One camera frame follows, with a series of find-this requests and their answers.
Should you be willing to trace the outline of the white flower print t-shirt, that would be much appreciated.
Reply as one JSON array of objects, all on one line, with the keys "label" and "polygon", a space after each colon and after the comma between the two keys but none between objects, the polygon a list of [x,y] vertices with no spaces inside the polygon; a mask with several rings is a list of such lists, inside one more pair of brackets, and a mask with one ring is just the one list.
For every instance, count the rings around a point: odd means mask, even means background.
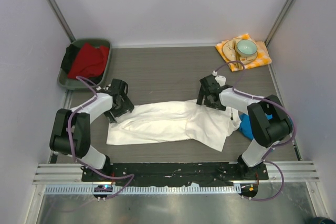
[{"label": "white flower print t-shirt", "polygon": [[227,137],[239,129],[236,109],[215,110],[195,100],[137,105],[108,127],[108,145],[135,145],[193,139],[222,151]]}]

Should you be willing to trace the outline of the blue t-shirt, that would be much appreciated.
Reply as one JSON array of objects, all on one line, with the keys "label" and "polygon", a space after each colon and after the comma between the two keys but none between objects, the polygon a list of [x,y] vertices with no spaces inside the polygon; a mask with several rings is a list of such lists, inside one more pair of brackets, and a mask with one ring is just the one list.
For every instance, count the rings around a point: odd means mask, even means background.
[{"label": "blue t-shirt", "polygon": [[265,114],[269,126],[258,126],[259,121],[253,121],[253,127],[250,123],[250,117],[247,114],[241,114],[239,118],[241,123],[239,131],[250,140],[255,139],[259,144],[271,144],[286,137],[292,132],[291,122],[288,120],[278,120],[272,115]]}]

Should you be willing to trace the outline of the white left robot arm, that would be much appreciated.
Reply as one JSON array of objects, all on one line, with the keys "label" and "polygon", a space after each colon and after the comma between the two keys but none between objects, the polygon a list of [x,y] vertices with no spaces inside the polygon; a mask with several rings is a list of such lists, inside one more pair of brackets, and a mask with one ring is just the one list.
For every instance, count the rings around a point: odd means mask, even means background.
[{"label": "white left robot arm", "polygon": [[115,123],[117,118],[131,113],[134,105],[128,98],[128,89],[125,81],[113,79],[104,88],[92,88],[93,97],[85,103],[58,110],[50,149],[94,168],[94,176],[102,182],[107,181],[112,174],[110,158],[91,145],[91,123],[101,115],[105,115],[109,123]]}]

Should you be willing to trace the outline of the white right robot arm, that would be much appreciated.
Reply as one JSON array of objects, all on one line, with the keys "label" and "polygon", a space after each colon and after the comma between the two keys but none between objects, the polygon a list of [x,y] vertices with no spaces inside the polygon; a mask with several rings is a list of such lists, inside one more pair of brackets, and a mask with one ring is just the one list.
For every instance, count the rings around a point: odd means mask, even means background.
[{"label": "white right robot arm", "polygon": [[227,108],[248,115],[253,140],[238,157],[237,173],[250,179],[258,171],[271,148],[294,133],[293,122],[275,95],[261,97],[241,92],[220,81],[220,76],[209,75],[200,80],[196,104],[225,111]]}]

